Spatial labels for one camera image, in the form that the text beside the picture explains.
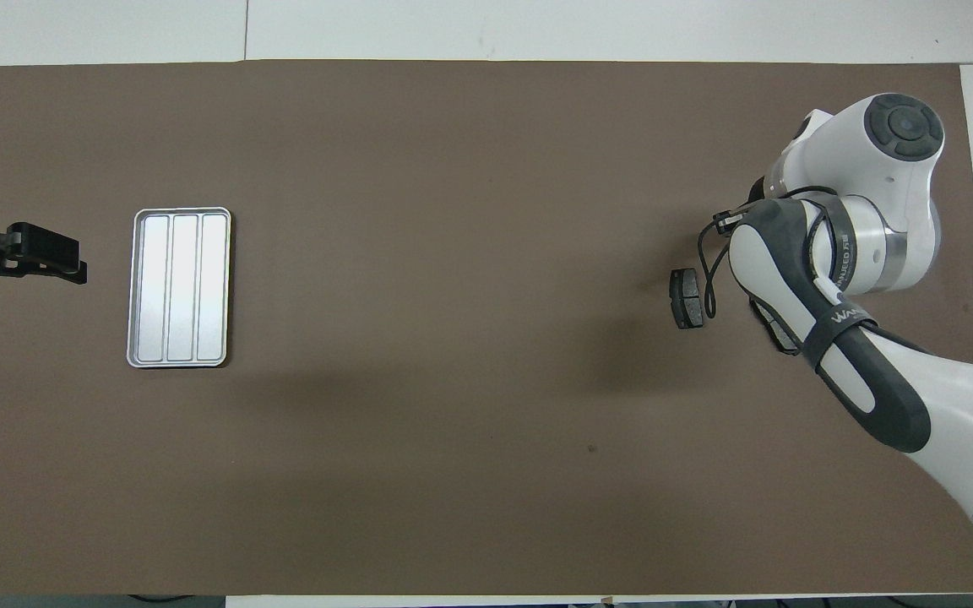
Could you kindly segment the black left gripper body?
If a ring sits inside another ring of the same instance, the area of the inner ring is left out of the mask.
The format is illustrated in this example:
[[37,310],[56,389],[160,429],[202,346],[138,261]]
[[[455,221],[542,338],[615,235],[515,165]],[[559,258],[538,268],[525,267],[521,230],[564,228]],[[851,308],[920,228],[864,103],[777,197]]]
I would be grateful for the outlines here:
[[15,222],[0,232],[0,277],[27,274],[71,282],[80,257],[77,240],[27,222]]

